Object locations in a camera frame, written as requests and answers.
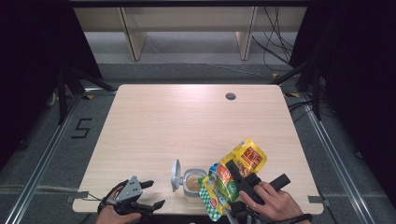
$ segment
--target black cable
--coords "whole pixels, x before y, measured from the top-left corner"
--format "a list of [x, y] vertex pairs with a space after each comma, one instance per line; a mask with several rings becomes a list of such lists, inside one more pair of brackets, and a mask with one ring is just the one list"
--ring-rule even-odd
[[275, 57], [277, 57], [280, 61], [282, 61], [283, 63], [289, 63], [288, 61], [284, 60], [283, 58], [281, 58], [279, 55], [277, 55], [275, 52], [269, 50], [268, 48], [266, 48], [265, 46], [263, 46], [254, 36], [251, 37], [260, 47], [262, 47], [262, 49], [265, 49], [266, 51], [268, 51], [269, 53], [271, 53], [272, 55], [274, 55]]
[[268, 40], [271, 44], [273, 44], [274, 46], [276, 46], [276, 47], [278, 47], [278, 48], [283, 48], [282, 46], [280, 46], [280, 45], [278, 45], [277, 43], [275, 43], [274, 41], [272, 41], [272, 40], [270, 39], [270, 37], [268, 37], [267, 34], [266, 34], [265, 32], [263, 32], [263, 33], [264, 33], [264, 36], [267, 38], [267, 40]]
[[267, 11], [267, 8], [266, 8], [266, 7], [264, 7], [264, 10], [265, 10], [265, 13], [267, 14], [267, 18], [268, 18], [268, 20], [270, 21], [272, 28], [273, 28], [273, 30], [272, 30], [272, 32], [271, 32], [271, 35], [270, 35], [269, 39], [271, 39], [273, 33], [276, 33], [276, 35], [277, 35], [277, 37], [278, 37], [278, 39], [279, 39], [279, 41], [280, 41], [280, 43], [281, 43], [281, 45], [282, 45], [281, 48], [283, 49], [283, 52], [284, 52], [284, 54], [285, 54], [285, 57], [287, 58], [287, 60], [289, 60], [290, 55], [289, 55], [289, 53], [285, 50], [286, 46], [283, 44], [283, 41], [282, 41], [283, 38], [282, 38], [282, 36], [280, 35], [279, 19], [278, 19], [279, 7], [276, 7], [276, 20], [275, 20], [275, 22], [273, 22], [273, 21], [271, 20], [271, 17], [270, 17], [270, 15], [268, 14], [268, 11]]
[[304, 115], [306, 115], [307, 113], [309, 113], [309, 112], [311, 112], [311, 111], [312, 111], [312, 109], [306, 111], [306, 112], [303, 113], [299, 118], [295, 119], [295, 120], [293, 121], [293, 123], [297, 122], [300, 118], [302, 118]]
[[289, 61], [289, 60], [290, 60], [290, 54], [289, 54], [289, 52], [286, 50], [286, 46], [283, 44], [282, 36], [280, 35], [280, 27], [279, 27], [279, 19], [278, 19], [278, 16], [279, 16], [279, 7], [275, 7], [275, 15], [276, 15], [276, 20], [275, 20], [274, 29], [275, 29], [276, 35], [277, 35], [277, 37], [279, 38], [279, 41], [280, 41], [280, 43], [281, 43], [281, 45], [282, 45], [283, 53], [285, 54], [286, 59]]
[[[320, 191], [320, 189], [318, 188], [317, 185], [317, 190], [319, 193], [320, 198], [322, 199], [323, 202], [325, 202], [327, 199], [323, 196], [322, 192]], [[332, 217], [332, 221], [334, 222], [334, 224], [338, 224], [337, 219], [335, 219], [334, 213], [332, 212], [332, 209], [330, 209], [329, 206], [325, 206], [327, 208], [327, 210], [329, 211], [330, 216]]]
[[[268, 14], [268, 11], [267, 11], [266, 7], [264, 7], [264, 10], [265, 10], [265, 12], [266, 12], [266, 14], [267, 14], [268, 20], [269, 20], [270, 23], [271, 23], [271, 26], [273, 27], [273, 30], [272, 30], [272, 32], [271, 32], [270, 37], [268, 37], [267, 35], [265, 36], [265, 37], [267, 37], [267, 39], [268, 39], [268, 41], [267, 41], [265, 47], [262, 46], [262, 48], [264, 49], [264, 54], [262, 55], [262, 59], [263, 59], [263, 61], [264, 61], [264, 64], [265, 64], [265, 66], [266, 66], [267, 68], [269, 68], [269, 69], [271, 69], [271, 70], [274, 70], [274, 71], [289, 71], [289, 70], [275, 69], [275, 68], [269, 66], [269, 65], [267, 64], [267, 62], [265, 61], [265, 52], [268, 50], [268, 44], [269, 44], [270, 41], [271, 41], [271, 38], [272, 38], [273, 33], [275, 32], [275, 33], [278, 35], [278, 38], [281, 38], [281, 37], [279, 37], [279, 34], [276, 32], [276, 28], [275, 28], [275, 26], [274, 26], [274, 24], [273, 24], [273, 22], [272, 22], [272, 20], [271, 20], [271, 17], [270, 17], [269, 14]], [[281, 48], [283, 49], [283, 51], [284, 51], [284, 53], [285, 53], [285, 56], [286, 56], [286, 58], [287, 58], [287, 60], [282, 59], [281, 61], [284, 62], [284, 63], [286, 63], [286, 64], [289, 64], [289, 62], [288, 62], [289, 58], [288, 58], [288, 56], [287, 56], [287, 53], [285, 52], [285, 46], [283, 45], [283, 42], [281, 42], [281, 43], [282, 43], [282, 47], [281, 47]]]
[[87, 216], [84, 217], [84, 219], [80, 222], [80, 224], [84, 224], [88, 219], [91, 217], [91, 214], [88, 214]]

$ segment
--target cable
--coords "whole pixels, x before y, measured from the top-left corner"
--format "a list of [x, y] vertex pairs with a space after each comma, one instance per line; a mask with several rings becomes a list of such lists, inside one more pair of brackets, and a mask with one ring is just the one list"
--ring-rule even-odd
[[91, 195], [90, 193], [88, 193], [88, 195], [90, 195], [91, 197], [93, 197], [93, 199], [81, 198], [81, 200], [84, 200], [84, 201], [102, 201], [102, 199], [97, 198], [97, 197]]
[[[284, 52], [284, 54], [285, 54], [285, 57], [287, 58], [287, 60], [289, 60], [289, 59], [290, 59], [290, 54], [289, 54], [288, 50], [291, 50], [291, 49], [286, 48], [284, 42], [287, 43], [287, 44], [288, 44], [289, 46], [291, 46], [291, 47], [292, 47], [292, 44], [290, 44], [288, 41], [286, 41], [286, 40], [281, 36], [281, 34], [280, 34], [280, 26], [279, 26], [279, 19], [278, 19], [279, 7], [275, 7], [275, 10], [276, 10], [276, 20], [275, 20], [275, 22], [273, 22], [273, 20], [272, 20], [271, 17], [269, 16], [269, 13], [268, 13], [266, 7], [264, 7], [264, 10], [265, 10], [265, 13], [266, 13], [266, 15], [267, 15], [267, 18], [268, 18], [269, 22], [271, 23], [272, 28], [273, 28], [270, 37], [268, 37], [268, 36], [266, 35], [266, 33], [264, 33], [265, 37], [268, 39], [267, 45], [268, 45], [268, 43], [271, 42], [271, 43], [274, 44], [275, 46], [282, 48], [282, 50], [283, 50], [283, 52]], [[281, 46], [275, 44], [275, 43], [271, 40], [272, 35], [273, 35], [274, 33], [277, 35], [277, 37], [278, 37], [278, 39], [279, 39], [279, 41], [280, 41]]]
[[82, 219], [82, 221], [80, 222], [80, 224], [84, 224], [85, 222], [88, 221], [88, 219], [91, 217], [92, 214], [88, 214], [87, 216], [84, 217], [84, 219]]
[[258, 40], [256, 40], [256, 38], [254, 36], [251, 37], [260, 47], [262, 47], [262, 49], [265, 49], [266, 51], [270, 52], [272, 55], [274, 55], [275, 57], [277, 57], [280, 61], [282, 61], [283, 63], [289, 63], [288, 61], [284, 60], [283, 58], [281, 58], [279, 55], [277, 55], [276, 53], [274, 53], [273, 51], [269, 50], [268, 48], [266, 48], [265, 46], [263, 46], [261, 43], [259, 43]]
[[299, 118], [295, 119], [295, 120], [293, 121], [293, 123], [297, 122], [300, 118], [302, 118], [304, 115], [308, 114], [308, 113], [311, 112], [311, 111], [312, 111], [312, 109], [306, 111], [306, 112], [303, 113]]
[[[282, 59], [282, 62], [284, 62], [284, 63], [286, 63], [286, 64], [289, 64], [289, 57], [290, 57], [290, 54], [289, 54], [289, 52], [287, 51], [287, 48], [285, 47], [285, 45], [283, 44], [283, 41], [282, 41], [283, 38], [282, 38], [281, 35], [276, 31], [276, 25], [279, 27], [279, 22], [278, 22], [278, 13], [279, 13], [279, 9], [278, 9], [278, 7], [276, 7], [276, 22], [275, 22], [275, 23], [272, 22], [271, 17], [269, 16], [266, 7], [264, 7], [264, 10], [265, 10], [265, 13], [266, 13], [266, 15], [267, 15], [267, 18], [268, 18], [268, 20], [270, 21], [271, 26], [272, 26], [273, 29], [272, 29], [272, 32], [271, 32], [270, 37], [268, 37], [268, 36], [264, 33], [265, 37], [267, 38], [267, 43], [266, 43], [265, 47], [262, 46], [262, 48], [264, 49], [264, 54], [262, 55], [262, 59], [263, 59], [263, 61], [264, 61], [265, 66], [268, 67], [269, 69], [272, 69], [272, 70], [274, 70], [274, 71], [288, 71], [288, 70], [278, 70], [278, 69], [272, 68], [272, 67], [270, 67], [270, 66], [267, 64], [267, 62], [265, 61], [265, 52], [268, 50], [268, 45], [269, 45], [270, 42], [271, 42], [272, 44], [274, 44], [275, 46], [282, 48], [283, 53], [285, 54], [285, 57], [286, 57], [286, 59], [287, 59], [287, 60], [283, 60], [283, 59]], [[280, 43], [281, 43], [281, 46], [276, 45], [276, 44], [271, 40], [272, 35], [273, 35], [274, 33], [276, 33], [276, 35], [278, 36], [278, 38], [279, 38], [279, 40], [280, 40]]]
[[[317, 189], [318, 189], [318, 193], [320, 198], [322, 199], [323, 202], [325, 202], [327, 199], [323, 196], [322, 192], [320, 191], [318, 185], [317, 185]], [[335, 219], [334, 214], [332, 213], [332, 209], [330, 209], [330, 206], [326, 205], [324, 206], [327, 208], [327, 210], [329, 211], [330, 216], [332, 217], [332, 221], [334, 221], [334, 224], [338, 224], [337, 219]]]
[[[154, 46], [151, 45], [151, 43], [150, 43], [148, 40], [146, 40], [146, 42], [147, 42], [158, 54], [162, 55], [156, 48], [154, 48]], [[170, 62], [170, 61], [167, 61], [167, 60], [164, 60], [164, 61], [167, 62], [167, 63], [186, 63], [186, 62], [182, 62], [182, 61], [179, 61], [179, 62]], [[260, 73], [245, 72], [245, 71], [237, 70], [237, 69], [234, 69], [234, 68], [231, 68], [231, 67], [225, 67], [225, 66], [214, 65], [214, 64], [212, 64], [212, 63], [203, 63], [203, 64], [209, 65], [209, 66], [212, 66], [212, 67], [216, 67], [216, 68], [229, 69], [229, 70], [232, 70], [232, 71], [235, 71], [235, 72], [238, 72], [238, 73], [242, 73], [242, 74], [256, 75], [256, 76], [265, 77], [265, 78], [268, 78], [268, 79], [273, 79], [272, 77], [268, 77], [268, 76], [262, 75], [262, 74], [260, 74]]]

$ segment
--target food package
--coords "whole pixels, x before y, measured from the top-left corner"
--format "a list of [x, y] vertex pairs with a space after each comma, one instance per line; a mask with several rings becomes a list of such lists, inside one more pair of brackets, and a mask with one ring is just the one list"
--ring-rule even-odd
[[207, 192], [203, 192], [202, 195], [200, 193], [200, 195], [202, 199], [204, 199], [203, 195], [206, 198], [209, 197], [204, 203], [209, 202], [205, 203], [205, 206], [214, 221], [216, 221], [214, 218], [219, 219], [219, 215], [223, 214], [223, 209], [230, 207], [230, 204], [239, 196], [233, 177], [225, 166], [230, 160], [235, 162], [240, 174], [246, 177], [251, 173], [257, 174], [266, 163], [267, 156], [251, 139], [247, 138], [209, 168], [208, 176], [203, 180], [203, 188]]

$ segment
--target wooden table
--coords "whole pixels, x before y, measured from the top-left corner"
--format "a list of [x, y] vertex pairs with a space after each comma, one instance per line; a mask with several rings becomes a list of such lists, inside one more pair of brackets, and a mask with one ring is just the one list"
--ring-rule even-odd
[[[228, 100], [227, 93], [236, 98]], [[275, 85], [122, 85], [108, 113], [79, 187], [104, 197], [118, 183], [137, 175], [154, 180], [138, 200], [166, 202], [156, 214], [205, 215], [202, 203], [187, 203], [183, 189], [172, 191], [171, 168], [181, 173], [208, 170], [245, 138], [267, 155], [258, 176], [272, 181], [286, 174], [288, 191], [303, 211], [323, 212], [314, 179], [283, 94]], [[75, 199], [73, 209], [95, 212], [98, 202]]]

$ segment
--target silver lid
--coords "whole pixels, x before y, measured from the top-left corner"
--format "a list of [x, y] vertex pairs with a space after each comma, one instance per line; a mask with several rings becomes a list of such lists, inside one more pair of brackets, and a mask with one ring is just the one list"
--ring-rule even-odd
[[178, 159], [174, 160], [171, 172], [172, 190], [175, 192], [180, 185], [183, 185], [183, 176], [180, 176], [180, 162]]

